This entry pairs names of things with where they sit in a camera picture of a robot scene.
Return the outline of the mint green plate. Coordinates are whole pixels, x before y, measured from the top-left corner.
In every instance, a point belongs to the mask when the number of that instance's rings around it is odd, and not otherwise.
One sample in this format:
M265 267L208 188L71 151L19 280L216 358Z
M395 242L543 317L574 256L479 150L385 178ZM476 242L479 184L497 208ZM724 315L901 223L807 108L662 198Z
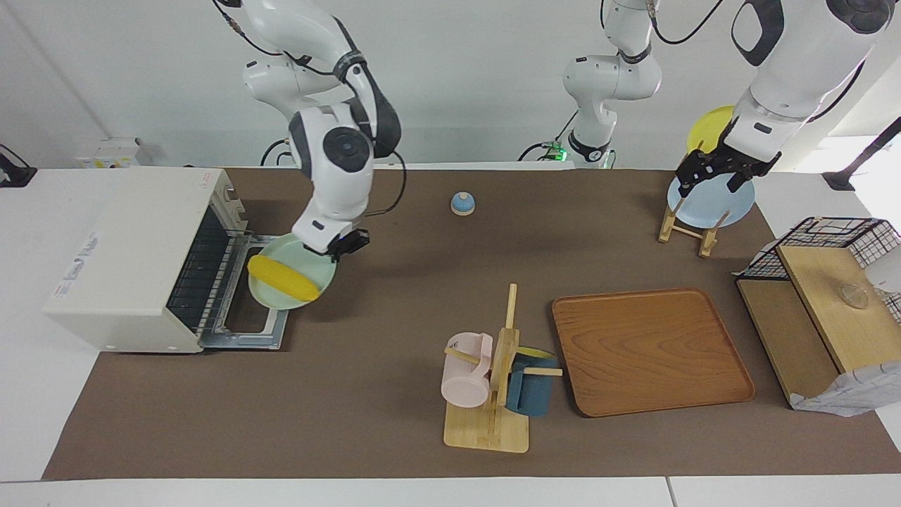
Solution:
M336 272L336 264L327 256L319 256L315 251L305 247L296 235L285 234L262 248L257 256L268 256L277 262L286 264L312 280L320 289L321 295L331 284ZM270 309L294 309L308 305L310 302L297 301L292 296L276 291L250 274L248 279L250 291L254 299Z

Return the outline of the yellow corn cob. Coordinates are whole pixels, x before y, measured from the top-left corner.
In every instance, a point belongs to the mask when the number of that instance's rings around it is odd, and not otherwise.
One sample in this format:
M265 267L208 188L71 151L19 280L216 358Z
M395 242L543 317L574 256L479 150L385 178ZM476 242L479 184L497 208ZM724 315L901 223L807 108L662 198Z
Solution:
M268 256L252 256L248 271L254 278L297 301L315 301L321 295L312 280Z

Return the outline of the glass oven door with handle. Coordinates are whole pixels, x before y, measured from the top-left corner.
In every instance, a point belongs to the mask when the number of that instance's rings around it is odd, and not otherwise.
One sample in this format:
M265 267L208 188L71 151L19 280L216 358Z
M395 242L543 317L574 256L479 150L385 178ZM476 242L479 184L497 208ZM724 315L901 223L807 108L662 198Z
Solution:
M258 332L235 332L226 327L248 251L264 247L275 239L276 235L248 233L229 238L194 331L201 349L280 349L289 319L286 309L270 309L263 330Z

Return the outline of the white toaster oven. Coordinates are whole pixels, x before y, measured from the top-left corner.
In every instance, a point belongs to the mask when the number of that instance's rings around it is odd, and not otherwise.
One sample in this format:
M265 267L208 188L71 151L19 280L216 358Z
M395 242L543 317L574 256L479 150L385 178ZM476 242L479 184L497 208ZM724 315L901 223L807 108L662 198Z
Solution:
M223 169L124 169L43 313L102 351L200 352L245 212Z

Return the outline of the light blue plate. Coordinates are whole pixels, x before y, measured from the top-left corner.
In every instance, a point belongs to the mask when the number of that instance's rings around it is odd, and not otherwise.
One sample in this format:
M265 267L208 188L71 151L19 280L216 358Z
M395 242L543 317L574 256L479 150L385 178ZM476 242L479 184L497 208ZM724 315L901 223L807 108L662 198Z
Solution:
M722 227L741 220L755 202L755 183L744 182L733 193L727 187L732 177L722 174L696 185L676 211L676 218L689 227L701 229L713 228L724 213L729 215L721 223Z

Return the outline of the yellow plate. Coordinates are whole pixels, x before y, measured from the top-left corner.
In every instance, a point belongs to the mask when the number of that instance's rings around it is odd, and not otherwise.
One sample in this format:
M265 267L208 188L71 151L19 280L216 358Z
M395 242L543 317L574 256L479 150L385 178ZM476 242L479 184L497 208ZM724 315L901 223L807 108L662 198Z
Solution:
M699 150L710 154L717 148L722 132L733 119L734 106L727 105L708 111L690 128L686 136L686 156Z

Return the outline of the wooden plate rack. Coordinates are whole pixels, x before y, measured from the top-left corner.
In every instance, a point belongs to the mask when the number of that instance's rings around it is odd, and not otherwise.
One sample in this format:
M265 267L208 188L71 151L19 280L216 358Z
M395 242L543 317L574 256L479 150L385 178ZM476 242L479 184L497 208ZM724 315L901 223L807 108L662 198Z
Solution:
M686 199L680 198L678 203L675 206L667 205L666 211L663 216L662 227L660 228L659 234L657 235L657 240L660 243L667 243L669 238L672 236L673 231L676 233L688 235L689 237L694 237L700 241L698 256L701 258L709 258L711 256L712 250L715 245L718 243L717 233L727 218L729 218L731 212L725 211L721 218L718 219L717 224L714 227L702 229L700 233L695 232L693 229L688 229L684 227L679 227L676 222L678 221L678 212L679 209L682 208Z

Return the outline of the black stand leg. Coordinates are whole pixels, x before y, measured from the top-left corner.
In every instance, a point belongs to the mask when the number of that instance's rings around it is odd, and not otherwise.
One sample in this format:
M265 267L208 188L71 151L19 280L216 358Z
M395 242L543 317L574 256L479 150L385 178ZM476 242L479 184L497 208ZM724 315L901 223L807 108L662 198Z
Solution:
M882 149L886 148L894 138L901 134L901 115L886 127L876 138L870 142L854 160L840 171L827 171L821 174L825 183L835 192L856 192L850 181L852 176L870 158Z

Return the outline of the brown table mat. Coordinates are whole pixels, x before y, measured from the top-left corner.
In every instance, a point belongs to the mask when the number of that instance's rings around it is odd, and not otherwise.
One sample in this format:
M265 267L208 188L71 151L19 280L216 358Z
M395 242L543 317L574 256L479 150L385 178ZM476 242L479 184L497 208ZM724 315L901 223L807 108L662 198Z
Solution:
M657 243L672 174L654 170L412 171L371 244L294 311L284 351L100 354L46 480L160 477L897 474L876 414L793 411L731 273L772 240L759 211L703 260ZM476 201L451 212L454 193ZM553 350L560 296L696 287L723 318L752 401L583 418L551 383L526 453L444 445L444 346L495 334L508 285L528 346Z

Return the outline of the wooden shelf box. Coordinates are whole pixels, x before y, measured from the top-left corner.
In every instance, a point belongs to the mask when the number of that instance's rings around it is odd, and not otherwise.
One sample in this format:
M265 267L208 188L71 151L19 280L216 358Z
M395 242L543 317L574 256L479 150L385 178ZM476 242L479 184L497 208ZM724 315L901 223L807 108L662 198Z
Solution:
M848 308L834 282L873 286L848 250L780 246L789 280L736 282L785 398L823 394L842 373L901 361L901 325L876 301Z

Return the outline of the white rounded object in basket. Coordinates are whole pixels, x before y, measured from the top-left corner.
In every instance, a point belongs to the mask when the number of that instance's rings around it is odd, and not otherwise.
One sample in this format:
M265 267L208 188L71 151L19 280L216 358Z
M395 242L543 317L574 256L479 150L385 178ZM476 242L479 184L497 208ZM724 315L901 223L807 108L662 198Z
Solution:
M901 245L868 264L864 274L873 288L885 293L901 293Z

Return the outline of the pink mug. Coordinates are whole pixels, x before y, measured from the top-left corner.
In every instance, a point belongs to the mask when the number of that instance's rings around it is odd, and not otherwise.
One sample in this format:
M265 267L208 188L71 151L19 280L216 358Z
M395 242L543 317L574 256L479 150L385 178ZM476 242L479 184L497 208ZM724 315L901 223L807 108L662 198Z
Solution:
M461 408L476 408L489 397L489 370L493 356L493 337L485 333L462 332L448 340L448 349L467 354L475 362L446 354L441 379L445 401Z

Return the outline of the wooden mug rack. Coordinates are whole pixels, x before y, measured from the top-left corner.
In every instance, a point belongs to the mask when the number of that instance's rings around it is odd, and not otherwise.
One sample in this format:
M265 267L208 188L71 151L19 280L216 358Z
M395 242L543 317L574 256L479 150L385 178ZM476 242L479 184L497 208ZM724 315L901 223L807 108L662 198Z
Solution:
M465 449L482 449L508 453L525 453L530 446L528 416L509 411L505 407L508 397L508 378L516 350L520 346L520 330L515 327L515 309L518 286L510 284L506 302L505 324L498 337L493 338L493 356L489 370L489 397L476 408L461 408L446 402L443 442L447 446ZM447 346L443 350L465 361L475 362ZM560 377L560 367L527 367L526 373Z

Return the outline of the dark blue mug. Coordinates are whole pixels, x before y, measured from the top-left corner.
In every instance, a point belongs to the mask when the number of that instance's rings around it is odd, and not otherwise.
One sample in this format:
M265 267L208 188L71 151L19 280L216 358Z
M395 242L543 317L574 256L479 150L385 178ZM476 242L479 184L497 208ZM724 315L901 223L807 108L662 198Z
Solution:
M553 378L526 373L527 367L557 368L559 360L543 349L519 346L508 378L505 407L528 417L544 416L549 410Z

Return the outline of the black clamp mount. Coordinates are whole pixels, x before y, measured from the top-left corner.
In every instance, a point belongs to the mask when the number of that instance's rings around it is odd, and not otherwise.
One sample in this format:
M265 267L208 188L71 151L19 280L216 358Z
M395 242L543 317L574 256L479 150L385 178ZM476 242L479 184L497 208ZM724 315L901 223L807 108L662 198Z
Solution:
M0 142L0 187L26 187L38 169Z

